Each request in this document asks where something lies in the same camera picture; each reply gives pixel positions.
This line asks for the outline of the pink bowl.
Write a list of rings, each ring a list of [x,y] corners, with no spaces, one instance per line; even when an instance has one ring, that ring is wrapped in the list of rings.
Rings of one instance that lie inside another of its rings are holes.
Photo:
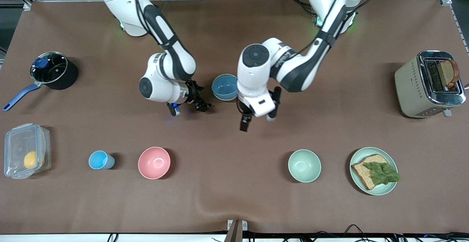
[[[169,153],[161,147],[150,147],[139,157],[139,173],[146,179],[157,180],[166,175],[171,165]]]

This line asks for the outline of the brown table cloth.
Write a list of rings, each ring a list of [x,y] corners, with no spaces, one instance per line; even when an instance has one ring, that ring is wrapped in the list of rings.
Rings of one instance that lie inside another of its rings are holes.
[[[464,83],[469,54],[451,7],[439,0],[372,0],[338,38],[312,85],[282,92],[274,122],[253,118],[239,130],[234,102],[217,100],[214,78],[235,74],[247,45],[277,37],[300,50],[315,36],[312,18],[292,0],[162,1],[165,17],[197,62],[194,75],[212,103],[207,112],[165,104],[139,92],[150,36],[122,31],[103,2],[36,2],[22,12],[0,69],[0,234],[211,232],[228,220],[252,232],[469,232],[469,102],[452,117],[401,115],[394,73],[424,50],[449,52]],[[42,86],[7,112],[33,83],[45,52],[63,53],[79,70],[65,90]],[[4,174],[5,135],[23,124],[50,133],[51,168],[26,179]],[[144,178],[140,155],[165,149],[169,171]],[[350,159],[363,147],[387,152],[400,180],[388,194],[361,191]],[[313,182],[289,173],[296,150],[318,155]],[[90,155],[110,154],[110,169]]]

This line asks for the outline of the light blue cup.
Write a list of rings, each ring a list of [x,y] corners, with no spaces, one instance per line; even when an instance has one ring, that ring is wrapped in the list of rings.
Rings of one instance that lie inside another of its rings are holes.
[[[110,154],[102,150],[93,152],[88,160],[89,167],[91,169],[100,170],[100,169],[110,169],[115,164],[115,159]]]

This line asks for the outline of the wholemeal bread slice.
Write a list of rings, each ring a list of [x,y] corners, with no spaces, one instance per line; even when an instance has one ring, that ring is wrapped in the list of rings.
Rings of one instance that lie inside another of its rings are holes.
[[[372,170],[363,165],[364,163],[370,162],[388,163],[387,160],[380,154],[373,154],[365,157],[361,162],[352,165],[353,171],[358,175],[367,190],[372,190],[374,187],[376,187],[376,184],[370,177],[372,175]]]

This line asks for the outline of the glass lid blue knob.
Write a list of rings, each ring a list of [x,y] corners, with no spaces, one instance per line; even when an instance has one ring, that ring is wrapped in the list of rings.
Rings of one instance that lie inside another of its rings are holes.
[[[66,71],[68,60],[60,52],[45,52],[38,56],[30,67],[30,76],[36,82],[50,83]]]

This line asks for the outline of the green lettuce leaf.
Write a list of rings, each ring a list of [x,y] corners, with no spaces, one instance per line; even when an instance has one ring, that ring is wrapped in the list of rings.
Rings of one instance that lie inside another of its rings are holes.
[[[400,174],[389,163],[372,161],[362,165],[370,170],[370,178],[375,185],[388,184],[400,180]]]

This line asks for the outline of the pale green plate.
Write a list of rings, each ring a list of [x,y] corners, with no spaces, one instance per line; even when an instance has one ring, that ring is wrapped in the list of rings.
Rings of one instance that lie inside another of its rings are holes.
[[[358,164],[362,161],[364,161],[367,157],[372,156],[374,154],[379,154],[383,157],[383,159],[390,164],[390,166],[395,169],[397,169],[397,165],[394,162],[393,158],[385,151],[375,148],[375,147],[363,147],[352,155],[350,159],[350,175],[351,178],[354,182],[354,184],[363,192],[369,194],[369,195],[375,195],[375,196],[381,196],[388,194],[391,192],[397,185],[396,182],[394,183],[388,183],[388,184],[379,184],[375,186],[372,190],[367,190],[366,185],[362,182],[361,178],[359,177],[358,173],[355,171],[353,168],[353,165]]]

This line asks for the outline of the beige chrome toaster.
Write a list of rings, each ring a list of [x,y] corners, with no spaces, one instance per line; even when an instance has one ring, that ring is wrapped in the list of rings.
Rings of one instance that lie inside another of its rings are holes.
[[[445,51],[422,51],[395,72],[397,97],[405,116],[424,119],[443,113],[450,117],[451,109],[466,101],[460,77],[452,88],[440,78],[438,65],[447,59],[454,57]]]

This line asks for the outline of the yellow lemon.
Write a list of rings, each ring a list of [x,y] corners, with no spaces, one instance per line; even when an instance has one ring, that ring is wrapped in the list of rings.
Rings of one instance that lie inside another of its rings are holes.
[[[45,163],[45,154],[37,153],[36,151],[28,152],[24,159],[23,164],[26,169],[39,169]]]

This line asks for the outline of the clear plastic lidded container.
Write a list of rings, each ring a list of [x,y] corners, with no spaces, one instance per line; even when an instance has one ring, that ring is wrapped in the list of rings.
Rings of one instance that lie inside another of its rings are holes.
[[[45,154],[45,163],[39,169],[26,169],[25,155],[30,151]],[[4,174],[14,180],[26,179],[51,168],[49,130],[37,124],[23,124],[5,134]]]

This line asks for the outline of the brown toast slice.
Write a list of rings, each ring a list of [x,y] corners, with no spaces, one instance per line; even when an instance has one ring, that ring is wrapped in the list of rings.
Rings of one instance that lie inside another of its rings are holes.
[[[439,63],[438,70],[446,87],[452,88],[459,80],[459,67],[454,60],[447,59]]]

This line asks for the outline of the metal table edge bracket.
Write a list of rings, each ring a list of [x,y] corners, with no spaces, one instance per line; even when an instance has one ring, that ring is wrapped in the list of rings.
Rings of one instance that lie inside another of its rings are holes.
[[[248,223],[245,220],[229,220],[224,242],[243,242],[243,231],[247,230]]]

